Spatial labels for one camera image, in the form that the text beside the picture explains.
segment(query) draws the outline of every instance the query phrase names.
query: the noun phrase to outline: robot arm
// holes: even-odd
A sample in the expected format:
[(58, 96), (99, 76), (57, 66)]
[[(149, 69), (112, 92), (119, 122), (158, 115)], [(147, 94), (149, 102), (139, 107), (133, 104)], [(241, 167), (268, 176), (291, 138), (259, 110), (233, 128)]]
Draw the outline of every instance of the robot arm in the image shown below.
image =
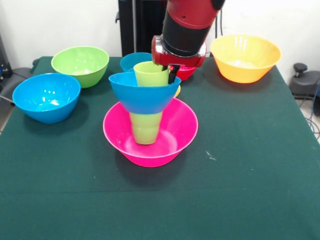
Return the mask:
[(205, 40), (225, 0), (168, 0), (161, 36), (152, 40), (156, 64), (200, 67), (206, 58)]

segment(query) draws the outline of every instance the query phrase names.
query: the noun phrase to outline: plastic bowl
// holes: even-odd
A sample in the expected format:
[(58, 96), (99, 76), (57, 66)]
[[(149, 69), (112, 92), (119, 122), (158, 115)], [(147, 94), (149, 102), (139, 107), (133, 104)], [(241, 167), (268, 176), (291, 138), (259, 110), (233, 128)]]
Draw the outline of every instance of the plastic bowl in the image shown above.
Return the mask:
[(81, 91), (72, 76), (47, 73), (33, 76), (13, 91), (14, 104), (29, 117), (53, 124), (66, 119), (75, 108)]
[(134, 52), (124, 56), (120, 61), (120, 66), (124, 72), (133, 72), (136, 64), (148, 61), (152, 61), (151, 53)]
[(96, 85), (105, 74), (109, 55), (93, 46), (76, 46), (57, 53), (52, 68), (62, 74), (75, 77), (83, 89)]
[(181, 81), (185, 81), (190, 78), (196, 70), (196, 67), (180, 66), (176, 76), (179, 77)]
[(131, 162), (142, 167), (159, 167), (171, 162), (196, 137), (198, 119), (183, 101), (173, 98), (163, 111), (155, 143), (135, 142), (129, 113), (118, 102), (106, 113), (103, 132), (109, 143)]
[(240, 84), (260, 80), (281, 59), (281, 50), (272, 42), (251, 35), (225, 35), (211, 44), (220, 73)]
[(138, 86), (134, 72), (111, 75), (112, 90), (125, 109), (135, 114), (157, 114), (162, 112), (175, 96), (180, 78), (176, 77), (167, 86)]

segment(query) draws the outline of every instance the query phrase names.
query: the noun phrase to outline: orange bowl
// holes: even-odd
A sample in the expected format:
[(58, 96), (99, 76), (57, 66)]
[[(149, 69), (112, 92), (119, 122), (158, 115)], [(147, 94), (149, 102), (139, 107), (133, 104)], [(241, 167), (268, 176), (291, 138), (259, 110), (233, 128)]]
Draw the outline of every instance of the orange bowl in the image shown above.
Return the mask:
[(269, 40), (252, 35), (225, 35), (211, 44), (220, 73), (240, 84), (260, 80), (281, 59), (281, 50)]

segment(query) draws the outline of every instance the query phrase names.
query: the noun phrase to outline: black cable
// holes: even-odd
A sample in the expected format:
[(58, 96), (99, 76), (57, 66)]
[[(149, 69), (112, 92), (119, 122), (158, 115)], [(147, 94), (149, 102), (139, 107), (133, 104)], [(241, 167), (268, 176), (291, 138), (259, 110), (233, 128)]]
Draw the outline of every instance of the black cable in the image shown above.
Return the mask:
[(215, 38), (218, 37), (218, 16), (215, 16)]
[(318, 140), (320, 138), (320, 128), (319, 128), (319, 126), (314, 121), (312, 121), (312, 119), (307, 118), (307, 117), (305, 119), (306, 119), (306, 121), (308, 122), (308, 124), (310, 125), (310, 127), (312, 129), (312, 133), (314, 135), (318, 134), (318, 137), (316, 137), (316, 139)]
[(220, 10), (220, 32), (221, 32), (221, 36), (223, 36), (223, 32), (222, 32), (222, 9)]
[(309, 94), (311, 93), (311, 91), (314, 89), (314, 87), (317, 85), (317, 83), (319, 82), (320, 77), (317, 79), (317, 81), (313, 84), (312, 88), (310, 88), (308, 94), (305, 96), (305, 98), (302, 100), (302, 102), (299, 105), (299, 108), (301, 108), (302, 104), (304, 104), (304, 102), (307, 100), (307, 98), (309, 97)]
[(22, 78), (24, 78), (24, 79), (28, 79), (27, 77), (22, 76), (22, 75), (20, 75), (20, 74), (18, 74), (18, 73), (15, 73), (15, 72), (13, 72), (12, 74), (17, 75), (17, 76), (19, 76), (19, 77), (22, 77)]

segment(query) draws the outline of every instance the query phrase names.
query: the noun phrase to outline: cup rim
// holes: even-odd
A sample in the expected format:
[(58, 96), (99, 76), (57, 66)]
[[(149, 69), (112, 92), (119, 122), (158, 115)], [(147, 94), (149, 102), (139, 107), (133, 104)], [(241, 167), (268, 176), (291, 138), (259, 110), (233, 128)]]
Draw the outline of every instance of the cup rim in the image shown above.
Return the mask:
[(150, 64), (150, 63), (153, 63), (154, 65), (157, 65), (157, 64), (155, 64), (153, 61), (143, 61), (143, 62), (139, 62), (138, 64), (134, 65), (134, 66), (133, 66), (133, 70), (134, 70), (135, 72), (140, 73), (140, 74), (150, 74), (150, 75), (159, 74), (159, 73), (164, 73), (164, 72), (170, 70), (169, 67), (168, 67), (166, 70), (161, 70), (161, 71), (157, 71), (157, 72), (145, 72), (145, 71), (140, 71), (140, 70), (137, 70), (137, 69), (136, 69), (137, 66), (146, 65), (146, 64)]

